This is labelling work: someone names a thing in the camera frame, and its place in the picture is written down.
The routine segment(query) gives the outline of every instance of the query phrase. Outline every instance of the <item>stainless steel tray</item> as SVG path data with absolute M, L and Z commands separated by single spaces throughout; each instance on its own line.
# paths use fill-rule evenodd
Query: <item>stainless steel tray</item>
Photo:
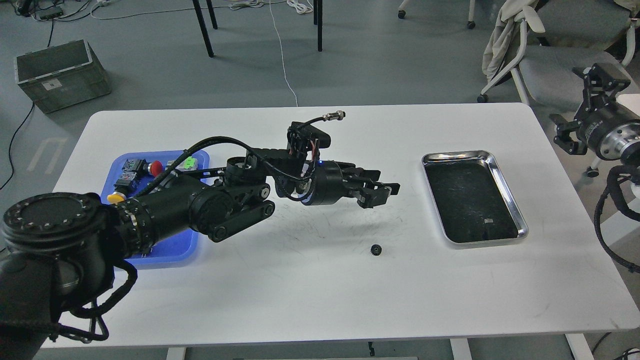
M 422 165 L 450 242 L 498 245 L 527 236 L 529 228 L 491 153 L 427 154 Z

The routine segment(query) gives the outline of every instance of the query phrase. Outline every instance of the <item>chair wheel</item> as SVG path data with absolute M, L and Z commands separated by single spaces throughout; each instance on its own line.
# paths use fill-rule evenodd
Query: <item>chair wheel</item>
M 587 175 L 587 177 L 596 177 L 600 175 L 600 172 L 596 168 L 588 167 L 587 170 L 584 171 L 584 174 Z

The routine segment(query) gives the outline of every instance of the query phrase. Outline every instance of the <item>screw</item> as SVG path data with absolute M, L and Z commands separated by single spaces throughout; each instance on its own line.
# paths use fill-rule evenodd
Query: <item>screw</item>
M 266 208 L 264 208 L 264 216 L 265 217 L 270 217 L 271 214 L 273 214 L 273 204 L 269 204 L 267 205 Z
M 224 226 L 221 226 L 217 229 L 214 230 L 213 232 L 213 237 L 217 240 L 222 240 L 224 238 L 227 237 L 227 228 Z

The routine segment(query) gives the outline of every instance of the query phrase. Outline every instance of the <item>gray storage box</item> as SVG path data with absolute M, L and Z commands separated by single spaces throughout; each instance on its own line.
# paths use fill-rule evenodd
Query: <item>gray storage box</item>
M 18 56 L 15 81 L 44 113 L 111 92 L 107 72 L 85 40 Z

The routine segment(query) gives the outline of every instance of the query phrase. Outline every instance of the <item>blue tray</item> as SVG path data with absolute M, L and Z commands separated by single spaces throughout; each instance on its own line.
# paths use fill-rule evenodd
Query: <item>blue tray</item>
M 109 175 L 102 188 L 100 199 L 103 203 L 108 204 L 107 195 L 113 192 L 113 184 L 118 179 L 120 173 L 122 173 L 122 166 L 128 159 L 145 159 L 147 162 L 160 161 L 165 167 L 168 161 L 175 160 L 182 154 L 181 150 L 176 151 L 156 151 L 156 152 L 130 152 L 119 156 L 111 164 L 109 169 Z M 209 154 L 204 151 L 198 151 L 192 157 L 198 160 L 198 169 L 207 168 L 209 166 Z M 139 191 L 145 188 L 145 186 L 153 179 L 152 176 L 145 176 L 140 180 L 140 185 L 133 194 L 136 195 Z M 163 241 L 157 243 L 151 252 L 146 256 L 134 255 L 127 259 L 128 262 L 138 265 L 143 265 L 144 268 L 161 268 L 167 266 L 176 266 L 177 263 L 187 259 L 196 249 L 198 243 L 198 233 L 193 230 L 185 230 L 179 234 L 173 235 Z

